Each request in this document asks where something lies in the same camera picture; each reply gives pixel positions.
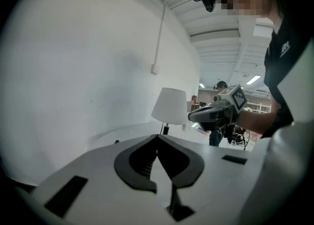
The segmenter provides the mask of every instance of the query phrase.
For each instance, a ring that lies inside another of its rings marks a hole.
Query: person
[[[296,6],[304,9],[306,2],[308,1],[221,0],[227,9],[236,9],[240,15],[268,18],[274,24],[264,60],[264,83],[271,93],[271,112],[242,111],[237,120],[238,126],[261,134],[262,138],[272,136],[279,128],[293,122],[278,84],[297,62],[312,36],[310,16],[307,13],[301,14],[302,10],[296,9]]]
[[[217,83],[218,93],[221,93],[226,88],[228,88],[228,86],[227,86],[225,81],[220,81],[219,83]],[[209,135],[209,145],[219,146],[222,138],[223,137],[219,132],[217,132],[217,131],[211,132]]]

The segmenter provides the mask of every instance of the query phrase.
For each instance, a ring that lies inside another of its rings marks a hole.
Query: ceiling
[[[224,80],[228,85],[241,84],[248,94],[269,96],[263,79],[264,56],[273,30],[270,20],[238,16],[221,9],[220,4],[209,13],[201,1],[168,0],[167,5],[181,21],[200,55],[200,83],[205,89],[213,89],[217,82]],[[261,78],[247,85],[255,75]]]

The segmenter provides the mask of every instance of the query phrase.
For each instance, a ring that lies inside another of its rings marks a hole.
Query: lamp shade
[[[168,124],[186,124],[186,92],[178,89],[162,88],[153,109],[152,117]]]

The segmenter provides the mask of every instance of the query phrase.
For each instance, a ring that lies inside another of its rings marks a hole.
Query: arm
[[[249,131],[264,134],[264,132],[266,132],[275,121],[277,110],[280,108],[281,105],[278,104],[273,97],[271,97],[270,113],[241,111],[236,124]]]

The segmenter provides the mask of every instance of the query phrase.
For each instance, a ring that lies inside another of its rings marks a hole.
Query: lamp base
[[[168,135],[168,131],[169,131],[169,127],[168,127],[168,125],[167,126],[164,126],[163,127],[163,135]]]

